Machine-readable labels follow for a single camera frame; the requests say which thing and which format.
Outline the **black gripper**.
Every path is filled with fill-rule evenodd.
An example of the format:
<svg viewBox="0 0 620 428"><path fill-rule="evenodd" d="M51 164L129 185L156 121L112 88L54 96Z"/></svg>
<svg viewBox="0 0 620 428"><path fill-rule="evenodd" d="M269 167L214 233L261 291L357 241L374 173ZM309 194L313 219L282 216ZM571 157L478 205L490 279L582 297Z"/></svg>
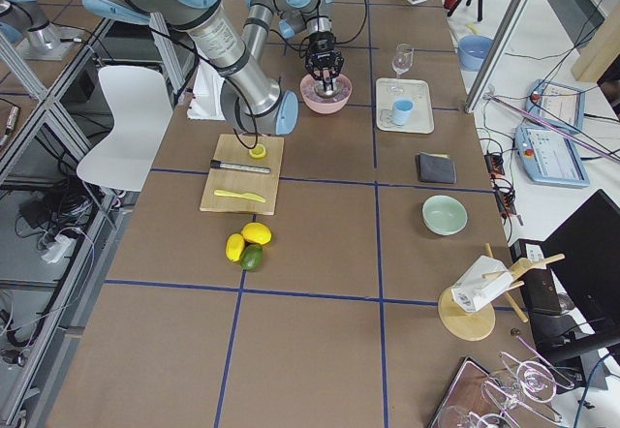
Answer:
<svg viewBox="0 0 620 428"><path fill-rule="evenodd" d="M336 49L336 37L330 31L319 31L309 36L309 44L305 51L305 70L316 80L317 90L334 90L336 77L341 73L344 57Z"/></svg>

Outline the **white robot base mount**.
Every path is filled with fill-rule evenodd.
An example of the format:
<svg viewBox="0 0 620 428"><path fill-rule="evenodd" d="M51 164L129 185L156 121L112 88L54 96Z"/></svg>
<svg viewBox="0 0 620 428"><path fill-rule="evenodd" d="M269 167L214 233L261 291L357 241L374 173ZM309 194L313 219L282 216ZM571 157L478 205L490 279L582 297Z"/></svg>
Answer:
<svg viewBox="0 0 620 428"><path fill-rule="evenodd" d="M224 79L216 70L201 61L192 91L192 100L187 110L188 118L224 121L220 101L223 84Z"/></svg>

